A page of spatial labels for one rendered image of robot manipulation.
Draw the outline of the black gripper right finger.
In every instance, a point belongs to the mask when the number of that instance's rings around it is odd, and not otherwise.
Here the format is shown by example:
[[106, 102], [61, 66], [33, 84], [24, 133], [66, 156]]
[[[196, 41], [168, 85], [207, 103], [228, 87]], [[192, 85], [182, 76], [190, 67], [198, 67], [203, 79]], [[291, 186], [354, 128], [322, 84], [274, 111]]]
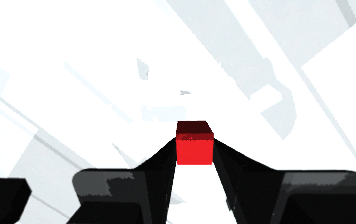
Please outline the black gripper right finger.
[[212, 161], [237, 224], [279, 224], [293, 193], [356, 194], [355, 170], [274, 169], [216, 138]]

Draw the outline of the dark red cube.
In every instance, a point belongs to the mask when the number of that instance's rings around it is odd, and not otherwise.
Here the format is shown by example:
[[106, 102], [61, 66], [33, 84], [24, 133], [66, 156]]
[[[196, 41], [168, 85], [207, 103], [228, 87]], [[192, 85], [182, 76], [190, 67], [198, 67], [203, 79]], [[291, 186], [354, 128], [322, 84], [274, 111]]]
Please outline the dark red cube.
[[177, 121], [177, 165], [212, 165], [214, 133], [206, 120]]

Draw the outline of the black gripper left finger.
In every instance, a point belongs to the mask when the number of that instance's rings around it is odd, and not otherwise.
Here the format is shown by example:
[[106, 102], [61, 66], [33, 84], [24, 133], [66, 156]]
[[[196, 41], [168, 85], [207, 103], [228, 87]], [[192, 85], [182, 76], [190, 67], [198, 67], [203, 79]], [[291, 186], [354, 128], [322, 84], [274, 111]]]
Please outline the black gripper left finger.
[[73, 176], [84, 201], [137, 203], [144, 224], [166, 224], [177, 164], [176, 137], [136, 168], [87, 168]]

